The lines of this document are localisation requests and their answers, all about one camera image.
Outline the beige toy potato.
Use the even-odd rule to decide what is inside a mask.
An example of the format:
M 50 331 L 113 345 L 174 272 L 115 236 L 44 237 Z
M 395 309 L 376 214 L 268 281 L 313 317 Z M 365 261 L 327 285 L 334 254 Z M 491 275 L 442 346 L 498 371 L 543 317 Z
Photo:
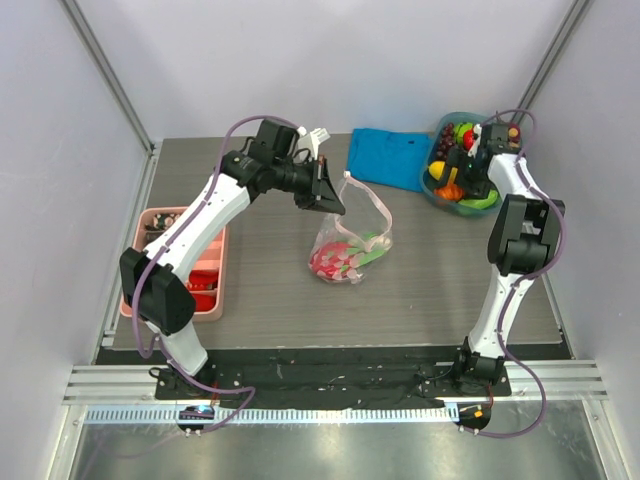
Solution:
M 371 250 L 388 251 L 393 246 L 393 240 L 387 236 L 377 236 L 371 240 Z

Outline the pink toy dragon fruit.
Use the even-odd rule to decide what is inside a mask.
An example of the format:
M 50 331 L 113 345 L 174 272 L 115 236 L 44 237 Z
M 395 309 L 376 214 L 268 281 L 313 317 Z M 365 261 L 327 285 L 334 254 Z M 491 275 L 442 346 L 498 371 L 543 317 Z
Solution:
M 329 283 L 357 283 L 359 269 L 370 260 L 368 252 L 347 242 L 329 242 L 310 257 L 310 270 Z

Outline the clear pink-dotted zip bag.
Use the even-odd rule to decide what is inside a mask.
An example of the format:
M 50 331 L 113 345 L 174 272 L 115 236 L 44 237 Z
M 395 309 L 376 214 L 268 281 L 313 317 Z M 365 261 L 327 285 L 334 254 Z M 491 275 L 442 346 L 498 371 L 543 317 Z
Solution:
M 361 277 L 357 282 L 359 283 L 363 280 L 369 266 L 391 249 L 388 251 L 371 250 L 370 245 L 371 240 L 377 236 L 387 236 L 393 240 L 393 217 L 389 208 L 374 190 L 352 177 L 349 171 L 343 173 L 343 178 L 337 187 L 337 194 L 345 206 L 346 213 L 342 216 L 336 214 L 324 216 L 309 260 L 311 254 L 317 248 L 329 242 L 347 242 L 359 247 L 368 252 L 370 258 L 359 269 L 361 273 Z

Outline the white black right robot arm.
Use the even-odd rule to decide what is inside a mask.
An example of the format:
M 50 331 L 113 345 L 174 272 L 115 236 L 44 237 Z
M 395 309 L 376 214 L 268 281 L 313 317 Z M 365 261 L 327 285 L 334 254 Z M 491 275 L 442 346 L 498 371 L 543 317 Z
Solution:
M 564 240 L 565 206 L 543 193 L 527 168 L 519 128 L 500 121 L 445 126 L 445 147 L 427 167 L 432 192 L 457 203 L 501 199 L 487 259 L 491 279 L 473 329 L 443 376 L 462 394 L 501 383 L 511 354 L 506 341 L 523 297 L 557 260 Z M 391 247 L 389 209 L 364 183 L 345 172 L 338 187 L 364 193 L 378 213 L 376 230 L 349 228 L 343 217 L 326 216 L 309 258 L 310 270 L 331 283 L 356 283 L 365 265 Z

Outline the yellow toy mango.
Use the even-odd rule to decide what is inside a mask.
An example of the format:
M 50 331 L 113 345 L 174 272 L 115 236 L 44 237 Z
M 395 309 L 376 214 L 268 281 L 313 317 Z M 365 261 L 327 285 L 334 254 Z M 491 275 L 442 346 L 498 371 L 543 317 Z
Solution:
M 443 160 L 435 160 L 428 166 L 428 173 L 434 179 L 439 181 L 443 175 L 446 163 Z

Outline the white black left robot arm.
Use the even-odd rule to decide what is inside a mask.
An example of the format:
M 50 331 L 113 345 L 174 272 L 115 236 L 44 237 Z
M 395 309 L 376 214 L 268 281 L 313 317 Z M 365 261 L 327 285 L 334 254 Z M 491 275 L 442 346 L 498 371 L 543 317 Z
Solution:
M 123 299 L 135 332 L 146 325 L 179 373 L 178 386 L 190 398 L 213 388 L 214 368 L 195 326 L 196 301 L 186 286 L 206 248 L 235 217 L 270 190 L 290 193 L 303 210 L 343 213 L 319 150 L 330 137 L 270 115 L 247 146 L 221 147 L 214 172 L 178 220 L 144 249 L 127 248 L 119 260 Z

